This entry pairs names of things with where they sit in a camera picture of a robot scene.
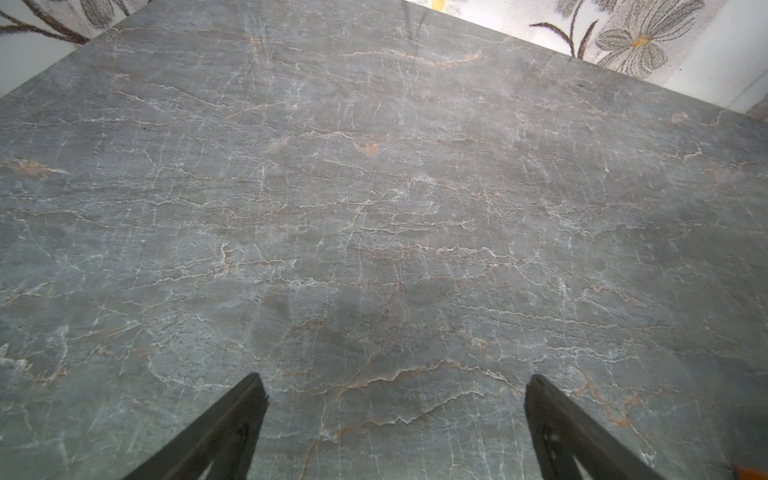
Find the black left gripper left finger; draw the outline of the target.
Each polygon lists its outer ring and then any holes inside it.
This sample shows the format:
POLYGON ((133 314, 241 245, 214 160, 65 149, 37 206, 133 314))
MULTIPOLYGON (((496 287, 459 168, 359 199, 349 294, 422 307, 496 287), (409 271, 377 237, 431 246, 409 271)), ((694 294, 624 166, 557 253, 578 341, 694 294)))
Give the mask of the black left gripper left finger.
POLYGON ((128 479, 245 479, 269 397, 257 373, 246 375, 128 479))

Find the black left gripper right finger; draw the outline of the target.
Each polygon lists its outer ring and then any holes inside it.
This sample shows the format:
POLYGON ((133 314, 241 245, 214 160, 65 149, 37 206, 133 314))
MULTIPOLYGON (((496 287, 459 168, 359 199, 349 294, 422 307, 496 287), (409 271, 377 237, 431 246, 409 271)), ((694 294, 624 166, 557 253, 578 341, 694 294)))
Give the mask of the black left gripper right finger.
POLYGON ((659 479, 545 376, 526 385, 524 410, 544 479, 659 479))

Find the orange small lego brick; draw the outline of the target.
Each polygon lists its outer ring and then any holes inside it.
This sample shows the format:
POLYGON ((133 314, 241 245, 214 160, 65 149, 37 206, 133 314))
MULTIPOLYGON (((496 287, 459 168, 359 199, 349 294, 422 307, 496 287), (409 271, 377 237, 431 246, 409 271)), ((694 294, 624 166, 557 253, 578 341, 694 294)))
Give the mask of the orange small lego brick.
POLYGON ((735 480, 768 480, 768 473, 753 468, 735 466, 733 468, 735 480))

